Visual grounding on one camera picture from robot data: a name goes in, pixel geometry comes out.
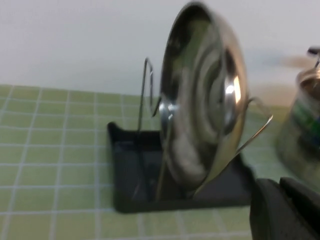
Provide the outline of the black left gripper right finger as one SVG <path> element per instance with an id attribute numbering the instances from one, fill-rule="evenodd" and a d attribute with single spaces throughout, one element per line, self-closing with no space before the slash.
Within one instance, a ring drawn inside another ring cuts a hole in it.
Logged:
<path id="1" fill-rule="evenodd" d="M 301 221 L 309 228 L 309 232 L 314 234 L 315 239 L 319 240 L 320 194 L 290 177 L 281 177 L 279 185 L 298 212 Z"/>

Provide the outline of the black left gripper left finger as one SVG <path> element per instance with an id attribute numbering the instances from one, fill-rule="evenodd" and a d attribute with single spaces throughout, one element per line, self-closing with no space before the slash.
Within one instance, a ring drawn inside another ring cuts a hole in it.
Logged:
<path id="1" fill-rule="evenodd" d="M 249 222 L 254 240 L 308 240 L 309 228 L 301 222 L 278 183 L 259 178 L 251 195 Z"/>

